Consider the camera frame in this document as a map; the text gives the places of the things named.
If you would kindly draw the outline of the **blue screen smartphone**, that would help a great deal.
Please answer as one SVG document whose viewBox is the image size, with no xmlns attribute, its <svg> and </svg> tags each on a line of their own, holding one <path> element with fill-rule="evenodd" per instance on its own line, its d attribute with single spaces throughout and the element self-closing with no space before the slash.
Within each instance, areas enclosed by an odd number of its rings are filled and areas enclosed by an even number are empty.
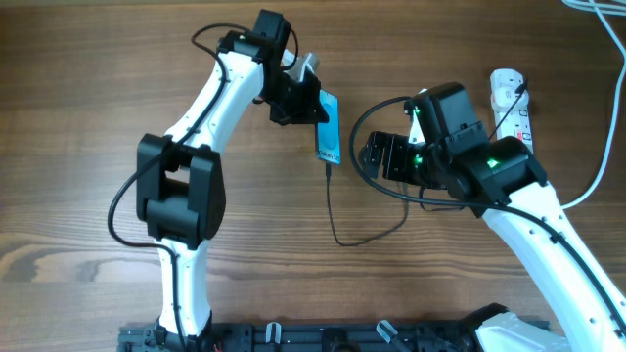
<svg viewBox="0 0 626 352">
<path fill-rule="evenodd" d="M 321 90 L 320 103 L 329 121 L 320 122 L 316 126 L 317 157 L 332 164 L 341 163 L 340 152 L 340 119 L 338 99 L 334 95 Z"/>
</svg>

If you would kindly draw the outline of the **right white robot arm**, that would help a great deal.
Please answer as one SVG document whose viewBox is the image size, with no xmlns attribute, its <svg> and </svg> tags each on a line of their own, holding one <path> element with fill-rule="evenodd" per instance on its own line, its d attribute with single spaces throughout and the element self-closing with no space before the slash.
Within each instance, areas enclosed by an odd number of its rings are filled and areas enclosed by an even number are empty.
<svg viewBox="0 0 626 352">
<path fill-rule="evenodd" d="M 468 316 L 462 348 L 477 351 L 622 351 L 625 297 L 564 214 L 547 173 L 517 138 L 492 141 L 464 86 L 446 83 L 401 97 L 413 135 L 376 131 L 349 154 L 359 176 L 378 191 L 383 176 L 449 194 L 513 251 L 563 330 L 557 335 L 491 304 Z"/>
</svg>

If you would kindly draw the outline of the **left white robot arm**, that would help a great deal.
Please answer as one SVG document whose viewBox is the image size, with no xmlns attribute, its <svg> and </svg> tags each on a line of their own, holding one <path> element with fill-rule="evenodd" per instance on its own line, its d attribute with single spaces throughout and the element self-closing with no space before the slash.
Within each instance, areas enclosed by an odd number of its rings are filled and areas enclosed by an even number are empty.
<svg viewBox="0 0 626 352">
<path fill-rule="evenodd" d="M 253 28 L 232 24 L 211 54 L 215 67 L 183 117 L 137 149 L 136 212 L 161 260 L 163 308 L 156 341 L 174 351 L 201 350 L 212 311 L 204 269 L 209 241 L 226 208 L 221 158 L 241 116 L 266 103 L 279 125 L 326 123 L 317 58 L 289 53 L 285 17 L 260 11 Z"/>
</svg>

